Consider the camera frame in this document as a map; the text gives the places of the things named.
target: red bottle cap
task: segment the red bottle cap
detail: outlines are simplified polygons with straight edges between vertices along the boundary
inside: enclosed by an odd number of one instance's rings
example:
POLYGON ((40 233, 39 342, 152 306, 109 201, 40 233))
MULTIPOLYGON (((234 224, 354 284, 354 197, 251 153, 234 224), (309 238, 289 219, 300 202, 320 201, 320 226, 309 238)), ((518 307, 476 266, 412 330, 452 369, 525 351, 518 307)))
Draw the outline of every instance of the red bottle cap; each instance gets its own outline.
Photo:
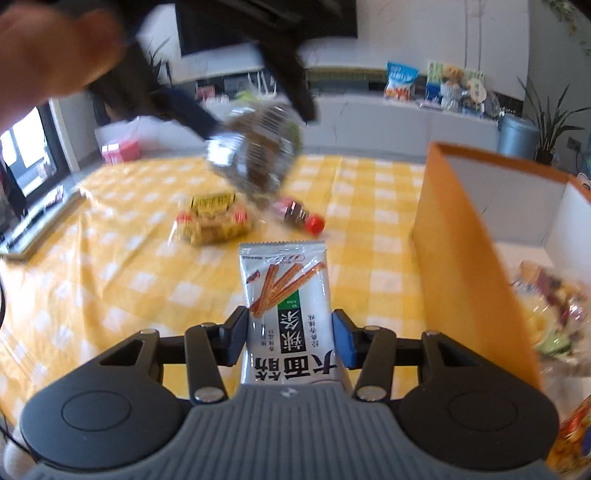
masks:
POLYGON ((324 219, 319 215, 310 215, 306 220, 306 231, 312 235, 320 235, 324 230, 324 219))

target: yellow label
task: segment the yellow label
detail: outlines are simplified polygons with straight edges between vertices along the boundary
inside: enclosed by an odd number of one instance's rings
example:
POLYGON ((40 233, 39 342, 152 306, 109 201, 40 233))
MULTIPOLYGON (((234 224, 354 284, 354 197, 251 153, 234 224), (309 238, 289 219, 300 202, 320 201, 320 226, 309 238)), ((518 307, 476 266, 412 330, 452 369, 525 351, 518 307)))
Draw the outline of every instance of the yellow label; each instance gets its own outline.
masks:
POLYGON ((217 193, 194 197, 191 201, 191 210, 195 212, 195 215, 217 215, 228 211, 235 202, 235 193, 217 193))

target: flower pot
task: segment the flower pot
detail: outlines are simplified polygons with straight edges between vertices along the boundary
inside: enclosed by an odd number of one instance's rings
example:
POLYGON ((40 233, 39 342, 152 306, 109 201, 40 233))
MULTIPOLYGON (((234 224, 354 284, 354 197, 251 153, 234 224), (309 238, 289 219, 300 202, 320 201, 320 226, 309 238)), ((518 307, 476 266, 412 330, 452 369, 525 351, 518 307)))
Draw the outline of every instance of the flower pot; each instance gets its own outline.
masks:
POLYGON ((538 150, 535 154, 535 161, 537 163, 541 163, 542 165, 552 165, 552 160, 554 159, 554 154, 548 150, 538 150))

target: snack inside box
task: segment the snack inside box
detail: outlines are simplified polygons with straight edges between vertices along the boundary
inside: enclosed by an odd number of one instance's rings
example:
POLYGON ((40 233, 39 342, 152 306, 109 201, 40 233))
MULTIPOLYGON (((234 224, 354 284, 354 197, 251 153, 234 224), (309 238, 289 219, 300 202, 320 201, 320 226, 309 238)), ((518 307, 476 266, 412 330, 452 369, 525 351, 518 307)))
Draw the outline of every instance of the snack inside box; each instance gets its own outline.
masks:
POLYGON ((591 378, 550 388, 511 288, 523 261, 591 285, 591 194, 531 161, 434 144, 413 230, 427 326, 550 396, 565 420, 591 378))

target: blue chip bag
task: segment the blue chip bag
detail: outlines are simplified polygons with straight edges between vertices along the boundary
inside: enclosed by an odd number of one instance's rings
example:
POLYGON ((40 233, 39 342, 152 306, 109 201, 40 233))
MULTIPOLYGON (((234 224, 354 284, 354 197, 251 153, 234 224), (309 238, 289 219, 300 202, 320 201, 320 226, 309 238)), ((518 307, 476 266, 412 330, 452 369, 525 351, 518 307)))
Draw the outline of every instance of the blue chip bag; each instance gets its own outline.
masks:
POLYGON ((388 84, 384 98, 393 98, 409 102, 413 83, 417 80, 418 70, 406 65, 388 62, 388 84))

